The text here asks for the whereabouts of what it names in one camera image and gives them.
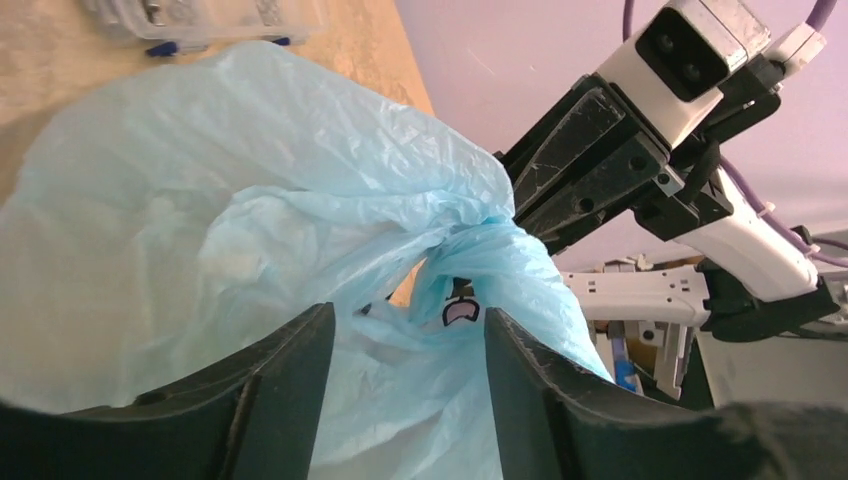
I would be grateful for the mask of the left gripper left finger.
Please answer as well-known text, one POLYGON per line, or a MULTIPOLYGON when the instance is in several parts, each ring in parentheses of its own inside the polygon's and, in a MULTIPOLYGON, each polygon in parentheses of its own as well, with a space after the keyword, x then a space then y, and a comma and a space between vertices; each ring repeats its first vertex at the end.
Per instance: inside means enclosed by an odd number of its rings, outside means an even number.
POLYGON ((304 479, 335 337, 331 304, 122 408, 1 408, 5 479, 304 479))

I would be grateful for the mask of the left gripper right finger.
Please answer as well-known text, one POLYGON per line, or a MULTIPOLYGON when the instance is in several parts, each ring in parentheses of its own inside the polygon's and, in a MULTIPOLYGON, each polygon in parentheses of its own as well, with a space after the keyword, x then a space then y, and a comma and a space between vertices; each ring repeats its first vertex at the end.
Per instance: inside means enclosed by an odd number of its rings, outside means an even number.
POLYGON ((503 311, 485 320, 507 479, 843 479, 847 414, 791 403, 693 412, 610 383, 503 311))

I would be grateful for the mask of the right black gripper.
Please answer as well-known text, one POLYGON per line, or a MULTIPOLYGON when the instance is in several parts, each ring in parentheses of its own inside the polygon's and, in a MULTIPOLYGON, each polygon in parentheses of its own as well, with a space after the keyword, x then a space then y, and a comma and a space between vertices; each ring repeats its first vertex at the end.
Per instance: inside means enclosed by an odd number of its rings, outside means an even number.
POLYGON ((631 208, 636 222, 672 240, 722 220, 734 207, 718 179, 721 145, 781 105, 780 66, 745 66, 720 86, 719 104, 671 154, 684 185, 647 194, 669 150, 645 133, 602 139, 626 111, 599 75, 582 77, 499 157, 512 181, 515 221, 556 255, 631 208))

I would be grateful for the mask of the light blue plastic bag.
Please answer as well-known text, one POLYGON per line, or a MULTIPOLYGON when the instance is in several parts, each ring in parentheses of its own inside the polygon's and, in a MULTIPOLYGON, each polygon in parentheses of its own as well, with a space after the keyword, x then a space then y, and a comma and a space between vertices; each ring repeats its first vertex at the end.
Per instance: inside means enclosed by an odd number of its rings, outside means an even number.
POLYGON ((126 406, 330 303, 312 479, 499 479, 481 320, 457 278, 609 374, 511 181, 439 120, 266 41, 56 114, 1 208, 1 397, 126 406))

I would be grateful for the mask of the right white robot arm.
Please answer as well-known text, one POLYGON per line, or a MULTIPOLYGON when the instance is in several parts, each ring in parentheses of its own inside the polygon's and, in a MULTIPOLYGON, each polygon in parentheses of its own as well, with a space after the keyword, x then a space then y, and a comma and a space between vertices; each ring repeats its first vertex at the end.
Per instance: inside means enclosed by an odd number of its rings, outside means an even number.
POLYGON ((698 265, 571 273, 591 320, 662 322, 668 341, 701 329, 753 342, 833 314, 838 304, 811 247, 775 231, 718 165, 716 143, 685 150, 689 177, 616 85, 581 78, 511 149, 499 153, 516 220, 558 254, 631 211, 654 236, 694 249, 698 265))

